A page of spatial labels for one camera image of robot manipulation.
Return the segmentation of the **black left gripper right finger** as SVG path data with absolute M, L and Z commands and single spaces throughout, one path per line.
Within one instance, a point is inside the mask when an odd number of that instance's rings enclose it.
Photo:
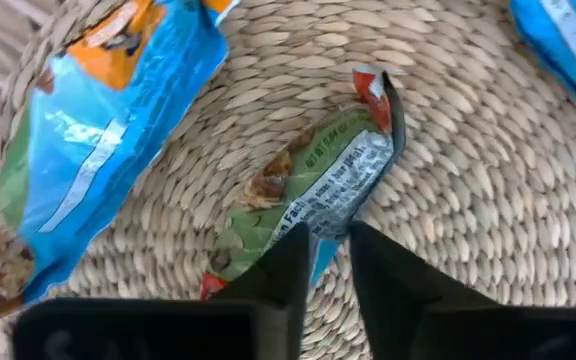
M 352 278 L 373 360 L 408 360 L 425 311 L 495 306 L 364 222 L 349 226 Z

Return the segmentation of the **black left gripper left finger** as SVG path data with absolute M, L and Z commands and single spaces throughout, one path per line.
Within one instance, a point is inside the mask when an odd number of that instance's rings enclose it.
M 244 338 L 223 345 L 219 360 L 299 360 L 311 276 L 311 238 L 294 226 L 244 274 L 212 296 L 244 305 L 251 316 Z

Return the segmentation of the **green red granola bar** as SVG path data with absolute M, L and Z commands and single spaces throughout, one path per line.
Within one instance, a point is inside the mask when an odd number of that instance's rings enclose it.
M 242 275 L 296 224 L 316 241 L 310 282 L 337 253 L 348 223 L 392 168 L 406 141 L 400 98 L 387 72 L 360 65 L 357 97 L 307 127 L 239 190 L 202 279 L 202 299 Z

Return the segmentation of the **blue orange granola bar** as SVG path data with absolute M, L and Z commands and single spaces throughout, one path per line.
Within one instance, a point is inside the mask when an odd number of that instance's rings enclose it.
M 0 20 L 0 318 L 72 273 L 203 85 L 240 0 L 65 0 Z

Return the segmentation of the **blue wrapper granola bar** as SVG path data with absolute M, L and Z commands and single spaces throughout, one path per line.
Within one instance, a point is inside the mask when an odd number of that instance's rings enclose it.
M 522 38 L 576 94 L 576 0 L 510 0 Z

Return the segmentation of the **round woven straw placemat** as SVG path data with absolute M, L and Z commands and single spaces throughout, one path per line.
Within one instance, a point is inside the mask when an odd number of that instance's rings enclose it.
M 57 296 L 193 299 L 243 183 L 390 72 L 406 148 L 360 211 L 502 304 L 576 307 L 576 94 L 510 0 L 240 0 L 228 59 Z

